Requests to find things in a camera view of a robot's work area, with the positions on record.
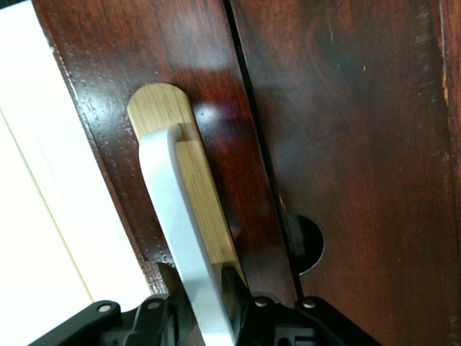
round hole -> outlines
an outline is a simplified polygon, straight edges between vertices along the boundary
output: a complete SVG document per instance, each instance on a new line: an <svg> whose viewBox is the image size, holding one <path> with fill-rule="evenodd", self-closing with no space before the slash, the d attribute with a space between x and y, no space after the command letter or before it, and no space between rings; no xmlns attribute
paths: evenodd
<svg viewBox="0 0 461 346"><path fill-rule="evenodd" d="M277 341L277 346L291 346L291 341L289 341L286 337L283 337Z"/></svg>
<svg viewBox="0 0 461 346"><path fill-rule="evenodd" d="M293 247L296 270L303 274L314 268L322 258L325 240L320 227L305 216L287 216Z"/></svg>

wooden door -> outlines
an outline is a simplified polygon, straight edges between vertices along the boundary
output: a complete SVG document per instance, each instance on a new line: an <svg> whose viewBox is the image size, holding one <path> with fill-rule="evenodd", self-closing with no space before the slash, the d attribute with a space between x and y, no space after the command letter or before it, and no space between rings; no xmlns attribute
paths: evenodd
<svg viewBox="0 0 461 346"><path fill-rule="evenodd" d="M384 345L454 345L456 160L439 7L231 3L283 210L325 238L304 293Z"/></svg>
<svg viewBox="0 0 461 346"><path fill-rule="evenodd" d="M154 293L173 265L146 192L127 103L141 86L189 96L249 287L295 289L269 178L220 1L35 1L37 15Z"/></svg>
<svg viewBox="0 0 461 346"><path fill-rule="evenodd" d="M154 292L172 261L125 108L162 81L191 99L250 289L322 296L384 345L456 345L459 5L442 37L431 0L34 3ZM324 237L301 276L314 228L290 216Z"/></svg>

screw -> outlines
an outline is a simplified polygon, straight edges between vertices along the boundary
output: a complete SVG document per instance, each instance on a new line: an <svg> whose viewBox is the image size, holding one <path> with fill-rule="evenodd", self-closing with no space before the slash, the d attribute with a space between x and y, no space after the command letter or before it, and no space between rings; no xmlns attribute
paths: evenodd
<svg viewBox="0 0 461 346"><path fill-rule="evenodd" d="M315 301L312 301L310 299L306 299L305 301L303 301L303 306L306 309L314 309L315 308Z"/></svg>
<svg viewBox="0 0 461 346"><path fill-rule="evenodd" d="M258 297L254 300L254 305L259 308L264 308L267 305L267 299L265 299L265 297Z"/></svg>
<svg viewBox="0 0 461 346"><path fill-rule="evenodd" d="M109 304L104 304L104 305L101 305L98 308L98 311L99 312L108 312L110 309L112 309L112 307Z"/></svg>

glossy wood surface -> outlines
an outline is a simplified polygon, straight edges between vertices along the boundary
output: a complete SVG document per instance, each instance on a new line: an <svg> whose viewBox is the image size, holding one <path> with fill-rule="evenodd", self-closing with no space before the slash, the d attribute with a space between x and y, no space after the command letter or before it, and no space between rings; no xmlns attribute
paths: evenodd
<svg viewBox="0 0 461 346"><path fill-rule="evenodd" d="M281 204L325 236L323 258L301 277L304 293L384 345L457 345L460 257L436 2L232 5Z"/></svg>
<svg viewBox="0 0 461 346"><path fill-rule="evenodd" d="M295 289L223 4L37 0L34 5L153 289L165 290L156 266L171 264L171 255L141 177L126 107L141 86L166 82L190 98L250 289L291 304Z"/></svg>

white plastic strip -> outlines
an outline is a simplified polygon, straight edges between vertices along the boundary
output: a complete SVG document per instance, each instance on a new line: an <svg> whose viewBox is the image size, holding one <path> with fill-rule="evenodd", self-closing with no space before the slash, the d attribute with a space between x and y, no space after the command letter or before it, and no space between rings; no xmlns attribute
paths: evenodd
<svg viewBox="0 0 461 346"><path fill-rule="evenodd" d="M176 156L178 125L144 136L139 159L146 186L171 255L207 346L234 346L218 282Z"/></svg>

